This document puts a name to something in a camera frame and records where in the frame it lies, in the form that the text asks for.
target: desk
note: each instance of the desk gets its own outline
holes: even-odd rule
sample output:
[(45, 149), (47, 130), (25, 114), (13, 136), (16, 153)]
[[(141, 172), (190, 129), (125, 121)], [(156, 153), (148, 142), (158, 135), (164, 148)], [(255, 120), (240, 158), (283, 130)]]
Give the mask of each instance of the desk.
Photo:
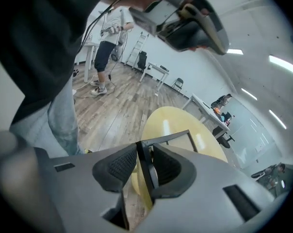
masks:
[(87, 48), (87, 56), (86, 56), (86, 62), (85, 62), (85, 68), (84, 68), (84, 82), (88, 82), (88, 70), (90, 70), (93, 60), (94, 50), (98, 49), (99, 44), (94, 42), (86, 42), (84, 44), (84, 48)]
[(161, 80), (158, 82), (158, 84), (157, 84), (157, 86), (156, 86), (156, 87), (158, 87), (158, 88), (157, 88), (157, 91), (159, 91), (160, 88), (161, 88), (161, 86), (162, 86), (163, 83), (165, 82), (165, 79), (166, 79), (167, 76), (169, 75), (169, 72), (167, 72), (167, 71), (165, 71), (164, 69), (160, 68), (158, 65), (149, 62), (149, 63), (147, 64), (145, 70), (143, 71), (143, 74), (142, 74), (141, 79), (140, 79), (139, 82), (141, 82), (142, 79), (144, 78), (144, 76), (145, 76), (145, 74), (146, 74), (146, 72), (147, 72), (147, 68), (148, 68), (148, 67), (149, 67), (149, 68), (154, 68), (154, 69), (158, 70), (159, 72), (161, 72), (161, 73), (163, 74)]
[[(178, 133), (184, 130), (190, 131), (198, 153), (228, 162), (221, 146), (206, 126), (199, 122), (193, 115), (180, 108), (165, 106), (155, 110), (146, 121), (141, 140)], [(189, 150), (188, 146), (182, 146), (182, 143), (180, 146), (173, 146)], [(139, 159), (137, 160), (137, 167), (131, 174), (131, 182), (135, 191), (142, 197), (147, 208), (150, 209), (152, 203)]]
[(185, 110), (185, 108), (189, 105), (191, 101), (194, 101), (194, 103), (200, 108), (200, 111), (204, 116), (200, 120), (200, 122), (204, 124), (207, 122), (207, 120), (211, 120), (222, 129), (221, 132), (214, 136), (216, 139), (223, 135), (226, 131), (229, 131), (228, 126), (214, 114), (213, 109), (209, 107), (207, 103), (204, 103), (204, 101), (198, 98), (195, 94), (192, 94), (192, 96), (186, 101), (186, 103), (182, 107), (182, 110)]

